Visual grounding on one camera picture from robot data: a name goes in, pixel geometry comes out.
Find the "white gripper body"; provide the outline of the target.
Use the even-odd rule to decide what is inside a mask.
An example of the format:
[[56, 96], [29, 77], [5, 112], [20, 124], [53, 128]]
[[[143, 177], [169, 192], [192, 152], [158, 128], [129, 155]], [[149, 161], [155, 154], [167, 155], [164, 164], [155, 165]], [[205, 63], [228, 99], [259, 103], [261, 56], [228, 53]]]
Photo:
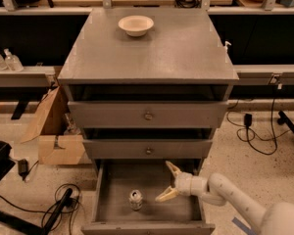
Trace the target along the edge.
[[193, 175], [187, 172], [181, 172], [175, 177], [174, 186], [179, 195], [191, 195], [192, 177]]

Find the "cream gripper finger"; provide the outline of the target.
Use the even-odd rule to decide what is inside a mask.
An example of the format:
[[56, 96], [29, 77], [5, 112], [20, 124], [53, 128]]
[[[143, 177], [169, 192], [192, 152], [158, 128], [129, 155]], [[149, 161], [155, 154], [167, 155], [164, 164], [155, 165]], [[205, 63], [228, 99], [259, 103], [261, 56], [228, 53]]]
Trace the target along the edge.
[[178, 191], [169, 186], [163, 193], [155, 198], [156, 202], [165, 202], [178, 196]]
[[172, 162], [166, 161], [166, 165], [174, 178], [177, 178], [181, 174], [181, 170]]

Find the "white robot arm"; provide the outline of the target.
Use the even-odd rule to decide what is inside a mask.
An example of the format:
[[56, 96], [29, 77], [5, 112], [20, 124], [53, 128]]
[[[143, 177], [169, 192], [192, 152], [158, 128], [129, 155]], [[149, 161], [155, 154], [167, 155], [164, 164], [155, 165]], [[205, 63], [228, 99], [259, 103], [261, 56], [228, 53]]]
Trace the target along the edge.
[[257, 235], [294, 235], [294, 204], [280, 202], [265, 209], [220, 173], [204, 178], [183, 172], [170, 161], [166, 161], [166, 165], [174, 185], [157, 196], [156, 202], [177, 196], [195, 196], [215, 206], [230, 203]]

